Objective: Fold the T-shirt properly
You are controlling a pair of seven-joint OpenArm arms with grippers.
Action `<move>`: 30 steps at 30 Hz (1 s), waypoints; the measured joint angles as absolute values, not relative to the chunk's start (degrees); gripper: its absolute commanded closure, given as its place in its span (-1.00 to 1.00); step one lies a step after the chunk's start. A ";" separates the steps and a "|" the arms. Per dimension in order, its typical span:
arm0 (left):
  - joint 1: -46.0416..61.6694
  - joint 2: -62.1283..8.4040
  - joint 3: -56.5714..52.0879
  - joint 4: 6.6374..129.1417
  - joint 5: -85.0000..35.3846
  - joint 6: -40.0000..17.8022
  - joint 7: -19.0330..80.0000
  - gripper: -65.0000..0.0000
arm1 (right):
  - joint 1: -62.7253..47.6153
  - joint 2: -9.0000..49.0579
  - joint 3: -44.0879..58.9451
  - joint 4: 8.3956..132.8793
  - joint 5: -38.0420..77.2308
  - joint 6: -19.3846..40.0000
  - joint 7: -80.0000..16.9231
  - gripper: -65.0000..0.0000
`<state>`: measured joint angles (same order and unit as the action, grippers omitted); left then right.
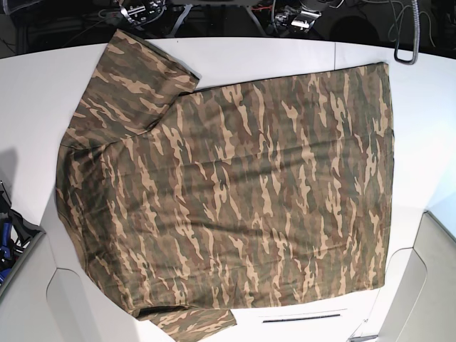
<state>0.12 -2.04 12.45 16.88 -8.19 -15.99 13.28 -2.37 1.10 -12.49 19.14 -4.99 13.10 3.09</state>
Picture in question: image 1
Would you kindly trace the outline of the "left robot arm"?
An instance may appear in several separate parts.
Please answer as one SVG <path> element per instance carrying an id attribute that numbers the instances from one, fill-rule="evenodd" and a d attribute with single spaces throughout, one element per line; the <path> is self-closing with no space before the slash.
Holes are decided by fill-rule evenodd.
<path id="1" fill-rule="evenodd" d="M 317 1 L 272 1 L 271 26 L 274 33 L 308 33 L 321 17 Z"/>

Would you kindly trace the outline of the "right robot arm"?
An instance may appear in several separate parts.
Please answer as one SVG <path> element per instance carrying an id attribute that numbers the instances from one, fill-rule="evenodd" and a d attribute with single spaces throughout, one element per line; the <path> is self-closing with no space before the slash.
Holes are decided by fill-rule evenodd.
<path id="1" fill-rule="evenodd" d="M 136 1 L 134 5 L 122 4 L 119 8 L 122 16 L 132 27 L 142 28 L 161 18 L 166 10 L 166 1 Z"/>

